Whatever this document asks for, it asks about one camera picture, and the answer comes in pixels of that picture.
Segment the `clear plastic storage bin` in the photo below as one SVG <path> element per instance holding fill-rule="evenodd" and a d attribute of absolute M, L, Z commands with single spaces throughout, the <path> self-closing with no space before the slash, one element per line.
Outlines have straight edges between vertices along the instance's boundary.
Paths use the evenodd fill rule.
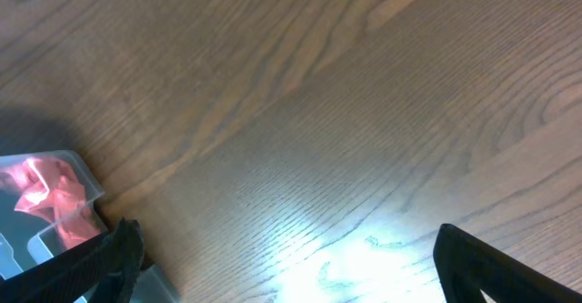
<path fill-rule="evenodd" d="M 55 157 L 68 163 L 85 186 L 85 205 L 101 229 L 100 234 L 115 230 L 108 229 L 95 212 L 94 203 L 104 194 L 104 190 L 78 154 L 61 150 L 3 156 L 1 169 L 20 164 L 29 157 Z M 65 248 L 54 224 L 40 217 L 14 211 L 17 199 L 15 190 L 1 188 L 1 283 L 74 248 Z M 162 271 L 156 266 L 145 268 L 143 262 L 129 302 L 177 302 L 179 297 Z M 89 290 L 74 302 L 91 302 L 89 298 L 92 294 Z"/>

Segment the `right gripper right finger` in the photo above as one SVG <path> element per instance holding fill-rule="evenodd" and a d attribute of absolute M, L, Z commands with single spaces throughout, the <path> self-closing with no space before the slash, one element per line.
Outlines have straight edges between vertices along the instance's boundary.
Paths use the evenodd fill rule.
<path fill-rule="evenodd" d="M 447 302 L 579 302 L 581 294 L 452 224 L 440 226 L 433 259 Z"/>

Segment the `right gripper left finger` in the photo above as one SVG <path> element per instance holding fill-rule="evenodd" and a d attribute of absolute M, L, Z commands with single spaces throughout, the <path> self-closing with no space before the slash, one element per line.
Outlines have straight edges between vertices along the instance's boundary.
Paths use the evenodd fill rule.
<path fill-rule="evenodd" d="M 91 290 L 91 302 L 128 303 L 144 254 L 139 223 L 123 218 L 114 231 L 3 281 L 1 301 L 74 302 Z"/>

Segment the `pink garment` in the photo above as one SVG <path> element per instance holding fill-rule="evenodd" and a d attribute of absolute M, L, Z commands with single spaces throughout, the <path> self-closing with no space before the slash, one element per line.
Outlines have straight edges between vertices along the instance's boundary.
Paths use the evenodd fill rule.
<path fill-rule="evenodd" d="M 14 211 L 54 224 L 67 249 L 101 233 L 85 205 L 85 186 L 61 159 L 29 157 L 20 164 L 4 167 L 1 188 L 16 191 Z"/>

